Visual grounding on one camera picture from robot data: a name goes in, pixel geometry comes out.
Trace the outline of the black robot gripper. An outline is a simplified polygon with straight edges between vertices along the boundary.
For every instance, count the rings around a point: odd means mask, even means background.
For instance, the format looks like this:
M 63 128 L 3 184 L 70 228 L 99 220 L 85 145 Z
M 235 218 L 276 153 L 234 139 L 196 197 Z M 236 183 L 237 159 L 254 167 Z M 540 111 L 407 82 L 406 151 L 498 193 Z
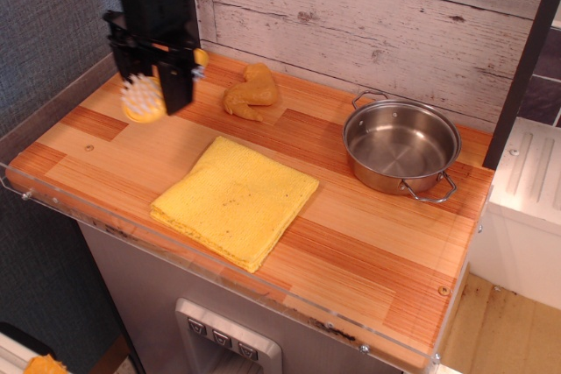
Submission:
M 121 11 L 107 11 L 103 19 L 117 70 L 125 81 L 133 76 L 151 76 L 152 63 L 136 47 L 157 46 L 164 50 L 200 48 L 186 31 L 186 0 L 120 0 Z M 157 64 L 166 113 L 171 116 L 193 101 L 192 60 Z

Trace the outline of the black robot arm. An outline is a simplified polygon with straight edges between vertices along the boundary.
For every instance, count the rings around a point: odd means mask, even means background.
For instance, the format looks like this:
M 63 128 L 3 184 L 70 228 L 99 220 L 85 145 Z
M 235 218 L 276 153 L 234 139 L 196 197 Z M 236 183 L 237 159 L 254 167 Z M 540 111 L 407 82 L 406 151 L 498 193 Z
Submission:
M 121 103 L 137 123 L 171 116 L 193 101 L 208 64 L 195 0 L 120 0 L 106 11 L 108 41 L 123 79 Z

